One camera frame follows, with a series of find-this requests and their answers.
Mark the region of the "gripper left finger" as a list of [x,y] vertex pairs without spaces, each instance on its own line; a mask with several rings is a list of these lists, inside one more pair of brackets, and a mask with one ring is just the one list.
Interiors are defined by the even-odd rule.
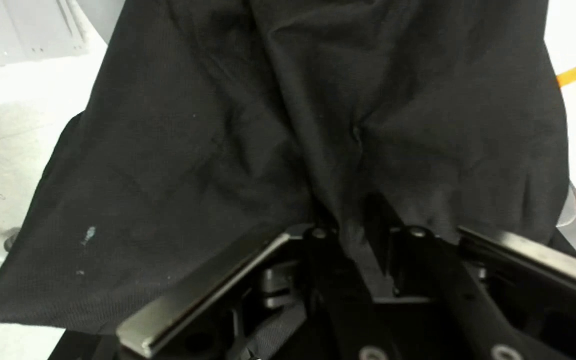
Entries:
[[259,228],[243,234],[202,269],[128,317],[115,329],[118,343],[142,358],[154,358],[256,266],[297,241],[301,241],[299,226]]

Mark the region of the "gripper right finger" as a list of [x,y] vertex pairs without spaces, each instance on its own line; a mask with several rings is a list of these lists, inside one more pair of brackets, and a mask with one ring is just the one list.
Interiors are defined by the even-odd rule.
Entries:
[[533,241],[527,241],[519,234],[494,231],[494,228],[466,228],[461,226],[460,232],[467,239],[473,239],[477,245],[490,245],[494,250],[509,253],[519,261],[527,261],[536,266],[544,266],[567,280],[576,280],[576,258],[541,247]]

